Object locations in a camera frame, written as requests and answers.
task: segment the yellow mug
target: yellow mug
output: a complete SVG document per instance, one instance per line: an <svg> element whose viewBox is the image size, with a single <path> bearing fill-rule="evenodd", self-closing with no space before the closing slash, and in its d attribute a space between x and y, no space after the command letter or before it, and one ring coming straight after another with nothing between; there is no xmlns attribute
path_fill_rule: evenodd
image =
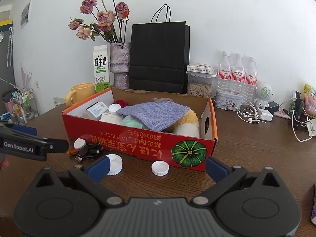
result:
<svg viewBox="0 0 316 237"><path fill-rule="evenodd" d="M83 83L75 85L71 88L71 92L66 95L66 105L67 107L70 107L94 94L94 83Z"/></svg>

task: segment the black paper bag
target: black paper bag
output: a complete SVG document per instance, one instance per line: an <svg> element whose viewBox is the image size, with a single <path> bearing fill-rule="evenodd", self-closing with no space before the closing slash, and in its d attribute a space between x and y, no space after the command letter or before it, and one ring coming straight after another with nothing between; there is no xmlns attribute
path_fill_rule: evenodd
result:
<svg viewBox="0 0 316 237"><path fill-rule="evenodd" d="M185 22L134 24L129 88L186 93L189 53L190 27Z"/></svg>

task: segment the wooden table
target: wooden table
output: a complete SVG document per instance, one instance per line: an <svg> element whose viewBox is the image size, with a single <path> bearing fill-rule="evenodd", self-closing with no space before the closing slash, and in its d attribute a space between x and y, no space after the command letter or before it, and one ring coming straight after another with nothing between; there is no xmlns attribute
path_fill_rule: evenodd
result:
<svg viewBox="0 0 316 237"><path fill-rule="evenodd" d="M39 136L67 139L60 106L34 119ZM218 143L215 158L229 166L242 165L249 171L260 171L265 166L276 168L302 209L302 221L295 236L316 236L316 226L310 222L316 182L316 138L300 143L284 119L249 124L236 112L216 109ZM303 132L299 138L307 138ZM168 175L156 177L151 162L118 153L123 159L123 170L106 177L102 184L121 197L183 197L189 200L214 184L205 172L171 167ZM12 221L14 208L29 183L44 165L65 171L77 164L67 154L49 154L46 162L7 156L10 167L3 170L0 180L0 235L19 236Z"/></svg>

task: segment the water bottle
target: water bottle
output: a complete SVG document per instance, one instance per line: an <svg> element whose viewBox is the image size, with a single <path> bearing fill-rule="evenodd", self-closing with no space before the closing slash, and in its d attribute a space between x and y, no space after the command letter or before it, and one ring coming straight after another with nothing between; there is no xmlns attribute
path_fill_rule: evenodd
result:
<svg viewBox="0 0 316 237"><path fill-rule="evenodd" d="M232 70L230 90L237 93L241 93L241 89L245 80L245 70L242 63L243 58L244 57L242 55L238 53L236 54L237 61Z"/></svg>
<svg viewBox="0 0 316 237"><path fill-rule="evenodd" d="M229 52L223 51L222 61L218 64L217 89L228 90L229 88L232 66L229 55Z"/></svg>
<svg viewBox="0 0 316 237"><path fill-rule="evenodd" d="M241 91L244 101L252 102L253 92L257 84L257 75L256 61L254 58L250 57L244 87Z"/></svg>

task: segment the white robot toy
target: white robot toy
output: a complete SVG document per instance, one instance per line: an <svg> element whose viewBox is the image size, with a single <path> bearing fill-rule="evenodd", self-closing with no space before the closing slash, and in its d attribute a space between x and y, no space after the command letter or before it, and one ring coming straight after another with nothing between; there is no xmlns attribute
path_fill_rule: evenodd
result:
<svg viewBox="0 0 316 237"><path fill-rule="evenodd" d="M269 107L267 100L273 95L272 88L269 84L266 82L258 83L256 87L256 95L258 98L254 99L253 102L256 104L257 108L265 110L266 107Z"/></svg>

